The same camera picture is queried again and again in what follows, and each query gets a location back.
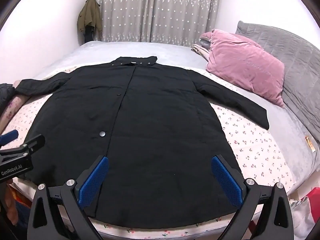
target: white wall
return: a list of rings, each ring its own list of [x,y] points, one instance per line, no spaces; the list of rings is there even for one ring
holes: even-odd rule
[[[320,49],[320,29],[301,0],[220,0],[215,28],[234,33],[239,20],[287,30]]]
[[[21,0],[0,31],[0,84],[32,78],[83,43],[76,23],[86,0]]]

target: quilted headboard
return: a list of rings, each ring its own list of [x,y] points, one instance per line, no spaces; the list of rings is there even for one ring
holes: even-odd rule
[[[320,50],[288,31],[239,21],[236,34],[260,44],[284,63],[282,98],[320,142]]]

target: metal screw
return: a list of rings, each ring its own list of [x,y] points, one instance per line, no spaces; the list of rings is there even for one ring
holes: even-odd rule
[[[254,184],[254,180],[253,180],[253,179],[247,179],[247,183],[248,183],[249,185],[253,185],[253,184]]]
[[[67,181],[67,185],[68,185],[68,186],[72,186],[74,183],[75,183],[75,181],[74,181],[73,179],[69,179],[69,180]]]
[[[283,184],[282,184],[281,182],[278,182],[278,183],[277,183],[277,187],[278,187],[278,188],[283,188]]]
[[[38,189],[39,189],[39,190],[44,189],[44,188],[45,188],[45,184],[40,184],[40,185],[38,186]]]

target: blue textured pad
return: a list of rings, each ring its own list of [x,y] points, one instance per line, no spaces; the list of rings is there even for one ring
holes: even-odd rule
[[[103,157],[88,179],[85,181],[79,191],[78,204],[80,208],[90,206],[97,191],[100,189],[109,170],[109,161],[107,157]]]
[[[240,208],[243,203],[241,188],[217,156],[212,158],[211,170],[228,197],[231,205]]]
[[[10,143],[11,141],[17,139],[19,136],[19,133],[17,130],[12,130],[11,132],[8,132],[4,135],[0,135],[0,147],[4,146],[8,143]]]

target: star pattern curtain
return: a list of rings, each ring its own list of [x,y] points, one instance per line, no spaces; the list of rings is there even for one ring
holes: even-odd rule
[[[219,0],[97,0],[100,39],[191,46],[214,28]]]

